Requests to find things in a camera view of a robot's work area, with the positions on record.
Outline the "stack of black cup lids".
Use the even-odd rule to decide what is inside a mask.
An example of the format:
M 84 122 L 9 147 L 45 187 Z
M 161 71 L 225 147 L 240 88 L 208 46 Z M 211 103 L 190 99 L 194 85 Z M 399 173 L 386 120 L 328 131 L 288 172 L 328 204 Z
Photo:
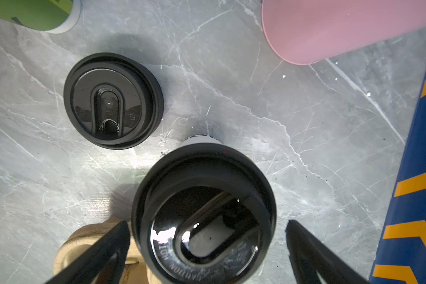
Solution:
M 111 150 L 143 143 L 164 113 L 163 92 L 154 74 L 116 53 L 91 54 L 74 65 L 65 81 L 63 101 L 78 133 Z

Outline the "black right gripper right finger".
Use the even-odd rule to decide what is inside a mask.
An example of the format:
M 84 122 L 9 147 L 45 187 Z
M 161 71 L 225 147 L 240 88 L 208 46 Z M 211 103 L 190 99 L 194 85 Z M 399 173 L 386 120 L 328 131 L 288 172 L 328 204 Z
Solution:
M 296 220 L 286 227 L 286 244 L 298 284 L 367 284 L 368 281 L 342 261 Z

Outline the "white paper cup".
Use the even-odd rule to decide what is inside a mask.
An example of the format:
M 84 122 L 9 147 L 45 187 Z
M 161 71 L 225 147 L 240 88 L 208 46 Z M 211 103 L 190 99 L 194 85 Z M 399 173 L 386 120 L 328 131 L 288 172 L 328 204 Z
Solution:
M 212 143 L 212 144 L 222 144 L 219 140 L 217 140 L 214 137 L 211 137 L 209 135 L 204 134 L 196 134 L 194 136 L 188 137 L 186 140 L 184 140 L 179 147 L 184 147 L 192 144 L 199 144 L 199 143 Z

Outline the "pink straw holder cup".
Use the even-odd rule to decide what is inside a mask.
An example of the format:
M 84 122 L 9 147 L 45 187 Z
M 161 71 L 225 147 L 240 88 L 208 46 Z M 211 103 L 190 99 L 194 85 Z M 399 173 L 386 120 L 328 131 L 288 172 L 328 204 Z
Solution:
M 426 27 L 426 1 L 263 1 L 272 50 L 310 65 Z

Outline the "black plastic cup lid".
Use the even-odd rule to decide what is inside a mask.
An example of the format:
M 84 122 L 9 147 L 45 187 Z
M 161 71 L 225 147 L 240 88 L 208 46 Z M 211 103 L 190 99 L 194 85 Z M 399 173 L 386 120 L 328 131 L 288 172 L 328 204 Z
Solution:
M 164 284 L 241 284 L 264 261 L 275 233 L 270 183 L 244 154 L 218 143 L 182 146 L 142 180 L 131 227 Z

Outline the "stack of pulp cup carriers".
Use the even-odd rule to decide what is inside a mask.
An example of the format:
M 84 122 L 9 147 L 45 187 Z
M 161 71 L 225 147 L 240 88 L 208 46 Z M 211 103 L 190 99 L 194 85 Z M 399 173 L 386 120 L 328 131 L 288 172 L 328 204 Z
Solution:
M 75 231 L 59 249 L 49 284 L 160 284 L 117 217 Z

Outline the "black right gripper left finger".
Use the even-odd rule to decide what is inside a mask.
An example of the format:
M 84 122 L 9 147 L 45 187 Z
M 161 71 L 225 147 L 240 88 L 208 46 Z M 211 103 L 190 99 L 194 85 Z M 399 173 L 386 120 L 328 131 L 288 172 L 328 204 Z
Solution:
M 130 230 L 120 221 L 48 284 L 118 284 L 130 246 Z

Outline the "stack of green paper cups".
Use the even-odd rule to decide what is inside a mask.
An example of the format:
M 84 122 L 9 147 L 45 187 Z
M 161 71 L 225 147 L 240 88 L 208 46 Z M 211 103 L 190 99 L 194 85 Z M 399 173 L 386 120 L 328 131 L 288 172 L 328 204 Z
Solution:
M 52 34 L 70 30 L 78 21 L 80 0 L 0 0 L 0 19 Z

